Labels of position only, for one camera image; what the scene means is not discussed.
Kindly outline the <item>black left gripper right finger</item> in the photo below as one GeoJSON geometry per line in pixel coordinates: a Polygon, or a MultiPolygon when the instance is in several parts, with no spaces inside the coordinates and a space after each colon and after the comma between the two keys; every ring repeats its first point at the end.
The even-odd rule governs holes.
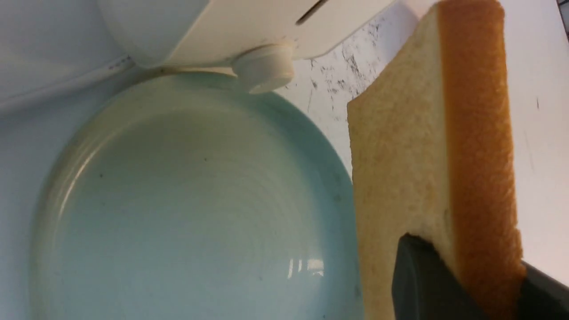
{"type": "Polygon", "coordinates": [[[567,320],[569,288],[525,261],[523,264],[526,278],[518,300],[518,319],[567,320]]]}

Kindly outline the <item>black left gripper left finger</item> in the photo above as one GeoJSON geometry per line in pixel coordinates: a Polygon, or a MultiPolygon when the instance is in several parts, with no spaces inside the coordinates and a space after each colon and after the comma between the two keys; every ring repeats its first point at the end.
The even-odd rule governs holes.
{"type": "Polygon", "coordinates": [[[410,234],[398,241],[392,300],[396,320],[485,319],[432,244],[410,234]]]}

